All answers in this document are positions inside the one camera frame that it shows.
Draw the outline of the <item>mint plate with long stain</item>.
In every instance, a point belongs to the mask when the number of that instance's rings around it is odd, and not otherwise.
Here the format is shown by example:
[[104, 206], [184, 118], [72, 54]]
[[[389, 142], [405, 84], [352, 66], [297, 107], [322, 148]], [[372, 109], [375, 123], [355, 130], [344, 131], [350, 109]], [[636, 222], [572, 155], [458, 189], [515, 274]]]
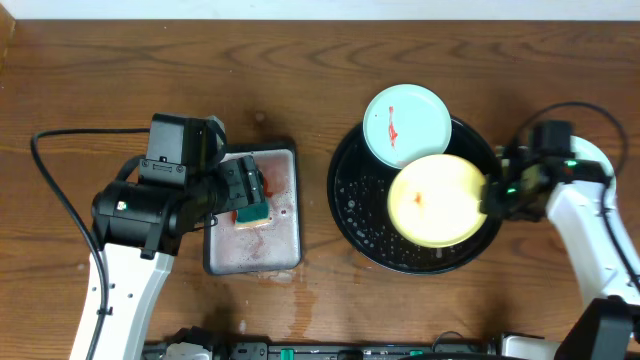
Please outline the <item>mint plate with long stain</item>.
[[452, 135], [452, 120], [433, 91], [399, 84], [382, 90], [369, 102], [362, 132], [377, 160], [401, 169], [424, 156], [444, 153]]

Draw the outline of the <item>green and yellow sponge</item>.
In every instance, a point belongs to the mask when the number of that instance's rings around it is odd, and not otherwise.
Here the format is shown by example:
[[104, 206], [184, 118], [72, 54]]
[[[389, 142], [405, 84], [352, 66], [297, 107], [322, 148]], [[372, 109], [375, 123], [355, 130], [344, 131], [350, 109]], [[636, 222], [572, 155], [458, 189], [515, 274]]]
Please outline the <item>green and yellow sponge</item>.
[[271, 221], [268, 202], [256, 203], [236, 211], [235, 227], [239, 229], [262, 226]]

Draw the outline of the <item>yellow plate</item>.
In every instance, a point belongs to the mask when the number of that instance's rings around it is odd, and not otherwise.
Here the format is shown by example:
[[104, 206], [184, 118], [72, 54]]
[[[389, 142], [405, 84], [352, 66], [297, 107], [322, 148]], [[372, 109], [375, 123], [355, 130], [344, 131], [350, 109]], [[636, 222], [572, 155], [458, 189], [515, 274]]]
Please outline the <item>yellow plate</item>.
[[480, 211], [483, 173], [449, 154], [429, 155], [404, 167], [388, 192], [387, 210], [398, 233], [426, 248], [457, 245], [486, 222]]

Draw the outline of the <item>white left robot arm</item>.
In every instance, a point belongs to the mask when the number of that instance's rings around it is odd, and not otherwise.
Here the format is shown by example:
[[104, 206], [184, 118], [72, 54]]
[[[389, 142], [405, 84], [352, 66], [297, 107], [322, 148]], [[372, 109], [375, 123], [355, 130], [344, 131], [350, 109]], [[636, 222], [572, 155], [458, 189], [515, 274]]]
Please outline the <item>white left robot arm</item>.
[[264, 200], [251, 156], [225, 161], [183, 188], [117, 180], [98, 193], [92, 205], [98, 257], [90, 263], [72, 358], [139, 358], [182, 237]]

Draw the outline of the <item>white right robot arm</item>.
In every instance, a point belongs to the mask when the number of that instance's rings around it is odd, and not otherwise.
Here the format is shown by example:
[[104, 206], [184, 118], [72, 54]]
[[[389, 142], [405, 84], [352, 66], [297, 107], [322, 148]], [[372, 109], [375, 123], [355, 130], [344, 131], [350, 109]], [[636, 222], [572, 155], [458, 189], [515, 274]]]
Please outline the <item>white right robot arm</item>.
[[569, 255], [585, 304], [566, 337], [503, 336], [501, 359], [623, 359], [639, 338], [639, 256], [616, 207], [605, 160], [578, 158], [570, 136], [533, 136], [509, 147], [504, 173], [482, 189], [481, 212], [502, 220], [547, 219]]

